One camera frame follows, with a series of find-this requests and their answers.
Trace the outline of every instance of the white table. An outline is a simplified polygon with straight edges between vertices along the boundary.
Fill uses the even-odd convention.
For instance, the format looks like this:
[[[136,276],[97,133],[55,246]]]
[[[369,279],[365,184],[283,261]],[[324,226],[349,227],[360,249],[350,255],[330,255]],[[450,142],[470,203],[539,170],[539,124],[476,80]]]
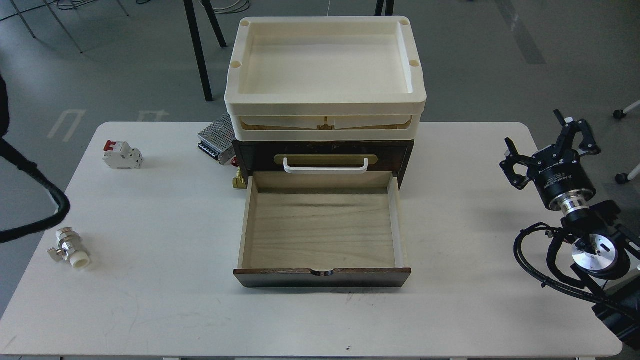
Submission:
[[[44,234],[0,321],[6,355],[225,357],[601,357],[621,351],[591,304],[513,259],[519,230],[558,225],[534,186],[510,187],[503,139],[517,123],[425,123],[401,189],[413,273],[400,289],[247,289],[237,265],[246,192],[196,148],[207,123],[108,123],[71,181],[73,227],[93,263],[55,263]],[[112,170],[106,140],[141,170]],[[548,239],[525,253],[544,267]],[[568,264],[566,252],[559,259]]]

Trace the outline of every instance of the black cable sleeve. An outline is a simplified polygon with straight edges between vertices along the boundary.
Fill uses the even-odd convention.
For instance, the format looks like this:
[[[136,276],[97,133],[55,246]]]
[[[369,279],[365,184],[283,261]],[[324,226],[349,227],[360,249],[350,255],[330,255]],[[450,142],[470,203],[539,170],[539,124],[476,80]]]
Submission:
[[[0,138],[9,131],[9,121],[9,95],[6,92],[6,83],[0,76]]]
[[[4,139],[0,139],[0,156],[5,158],[10,163],[14,164],[18,170],[25,172],[38,184],[42,185],[49,191],[53,200],[58,205],[58,210],[55,214],[47,217],[43,220],[33,222],[32,224],[16,227],[14,229],[0,231],[0,243],[6,243],[17,238],[21,238],[25,235],[37,233],[50,229],[60,224],[69,210],[71,210],[71,203],[62,190],[53,185],[37,168],[36,163],[27,160],[18,150],[14,149]]]
[[[584,289],[584,284],[582,283],[582,281],[578,279],[574,279],[573,277],[570,277],[568,275],[565,275],[556,266],[556,259],[558,256],[558,252],[562,247],[562,243],[563,241],[562,239],[560,239],[560,237],[554,236],[554,239],[551,241],[551,244],[549,244],[549,249],[547,251],[547,268],[549,269],[549,271],[551,271],[551,274],[553,274],[556,277],[556,279],[560,280],[561,282],[569,286],[573,286],[574,288]]]
[[[617,311],[623,316],[626,316],[627,318],[630,318],[631,320],[637,323],[640,323],[640,313],[634,312],[633,310],[628,309],[607,297],[596,296],[585,291],[577,290],[575,288],[572,288],[571,286],[567,286],[561,282],[551,279],[549,276],[546,276],[545,274],[535,269],[526,260],[526,258],[524,257],[524,254],[522,253],[522,242],[524,241],[524,238],[526,238],[528,235],[535,233],[536,231],[544,231],[544,230],[552,231],[555,234],[555,232],[560,231],[562,229],[550,227],[549,225],[543,222],[539,222],[537,224],[534,224],[528,227],[527,229],[521,230],[518,237],[516,237],[516,240],[513,244],[513,254],[516,258],[516,261],[520,265],[520,267],[522,267],[529,275],[533,276],[534,278],[542,282],[543,287],[549,286],[550,288],[556,291],[559,291],[561,293],[564,293],[565,295],[569,295],[577,299],[592,302],[594,304],[602,304],[603,306],[606,306],[609,309],[612,309],[613,311]]]

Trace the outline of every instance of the chair caster wheel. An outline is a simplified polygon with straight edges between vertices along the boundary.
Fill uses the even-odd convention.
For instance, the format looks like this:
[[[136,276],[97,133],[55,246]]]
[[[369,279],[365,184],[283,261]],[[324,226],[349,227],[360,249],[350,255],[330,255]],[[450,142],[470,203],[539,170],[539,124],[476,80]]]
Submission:
[[[613,112],[613,118],[614,119],[618,119],[618,120],[622,120],[627,116],[627,114],[625,114],[624,110],[616,110]]]
[[[626,184],[629,182],[629,174],[618,174],[616,175],[616,182],[618,184]]]

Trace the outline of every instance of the open drawer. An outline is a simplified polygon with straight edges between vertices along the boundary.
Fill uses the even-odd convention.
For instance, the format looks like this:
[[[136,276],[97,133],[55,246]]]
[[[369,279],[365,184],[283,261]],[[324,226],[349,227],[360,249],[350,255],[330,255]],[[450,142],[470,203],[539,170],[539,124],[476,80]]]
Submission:
[[[398,207],[391,172],[254,172],[234,275],[249,288],[401,287]]]

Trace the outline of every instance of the drawer front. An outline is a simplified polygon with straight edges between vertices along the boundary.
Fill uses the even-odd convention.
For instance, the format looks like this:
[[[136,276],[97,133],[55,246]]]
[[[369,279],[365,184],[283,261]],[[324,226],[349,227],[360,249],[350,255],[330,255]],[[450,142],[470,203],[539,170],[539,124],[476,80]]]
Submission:
[[[245,179],[252,176],[254,172],[284,171],[282,157],[286,155],[359,155],[369,157],[368,171],[393,172],[398,178],[398,185],[401,185],[413,150],[413,140],[386,142],[240,142],[236,140],[234,149]],[[310,159],[308,164],[301,161],[301,158],[303,157],[297,159],[297,165],[322,166],[317,163],[317,157],[308,157]],[[324,165],[331,167],[341,165],[340,160],[328,161]]]
[[[246,288],[401,288],[411,268],[235,269],[234,275]]]

